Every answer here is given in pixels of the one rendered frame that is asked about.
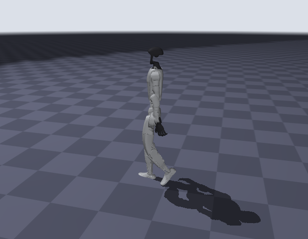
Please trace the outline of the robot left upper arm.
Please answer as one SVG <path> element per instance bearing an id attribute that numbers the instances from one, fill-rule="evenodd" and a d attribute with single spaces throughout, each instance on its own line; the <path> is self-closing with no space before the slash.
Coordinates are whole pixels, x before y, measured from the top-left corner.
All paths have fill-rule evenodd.
<path id="1" fill-rule="evenodd" d="M 154 92 L 151 95 L 150 100 L 152 101 L 153 96 L 157 96 L 159 99 L 159 82 L 160 82 L 160 74 L 158 71 L 154 71 L 151 73 L 151 82 L 152 82 L 152 91 Z"/>

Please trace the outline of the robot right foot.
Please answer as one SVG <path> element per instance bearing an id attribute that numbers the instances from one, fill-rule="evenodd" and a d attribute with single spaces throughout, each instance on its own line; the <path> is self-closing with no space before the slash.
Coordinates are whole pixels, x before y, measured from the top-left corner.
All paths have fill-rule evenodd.
<path id="1" fill-rule="evenodd" d="M 151 178 L 151 179 L 155 179 L 155 178 L 156 178 L 156 176 L 155 176 L 154 174 L 152 174 L 151 176 L 149 176 L 147 172 L 146 172 L 146 173 L 140 172 L 139 175 L 140 175 L 140 176 L 143 176 L 143 177 Z"/>

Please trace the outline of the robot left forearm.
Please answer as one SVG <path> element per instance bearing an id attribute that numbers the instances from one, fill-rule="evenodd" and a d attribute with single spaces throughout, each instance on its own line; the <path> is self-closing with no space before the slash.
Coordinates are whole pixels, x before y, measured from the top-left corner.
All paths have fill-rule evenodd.
<path id="1" fill-rule="evenodd" d="M 157 96 L 152 97 L 152 108 L 153 108 L 153 117 L 155 122 L 159 122 L 159 117 L 160 117 L 160 112 L 159 112 L 159 107 L 160 107 L 160 102 Z"/>

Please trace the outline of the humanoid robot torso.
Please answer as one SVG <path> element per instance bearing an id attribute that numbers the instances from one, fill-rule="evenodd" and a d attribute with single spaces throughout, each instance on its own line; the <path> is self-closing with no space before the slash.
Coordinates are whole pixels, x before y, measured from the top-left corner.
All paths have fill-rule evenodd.
<path id="1" fill-rule="evenodd" d="M 152 82 L 151 82 L 151 73 L 154 71 L 158 71 L 158 73 L 160 74 L 160 82 L 159 82 L 159 101 L 161 101 L 161 96 L 162 96 L 162 85 L 163 85 L 163 70 L 161 69 L 157 69 L 156 66 L 154 66 L 154 69 L 152 69 L 152 67 L 150 68 L 148 75 L 147 75 L 147 86 L 148 86 L 148 98 L 150 101 L 150 97 L 151 95 L 154 94 L 154 92 L 152 91 Z M 148 110 L 148 115 L 151 115 L 151 113 L 153 113 L 153 108 L 152 108 L 152 101 L 150 104 L 150 108 Z M 160 116 L 161 116 L 161 109 L 159 108 L 159 112 L 160 112 Z"/>

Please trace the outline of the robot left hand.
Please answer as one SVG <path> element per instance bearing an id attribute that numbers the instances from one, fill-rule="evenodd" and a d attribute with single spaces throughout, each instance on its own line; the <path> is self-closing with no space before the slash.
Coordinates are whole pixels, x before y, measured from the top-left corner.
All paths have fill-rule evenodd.
<path id="1" fill-rule="evenodd" d="M 155 133 L 158 133 L 159 136 L 165 136 L 167 133 L 165 133 L 163 126 L 161 125 L 161 118 L 159 117 L 159 122 L 155 123 Z"/>

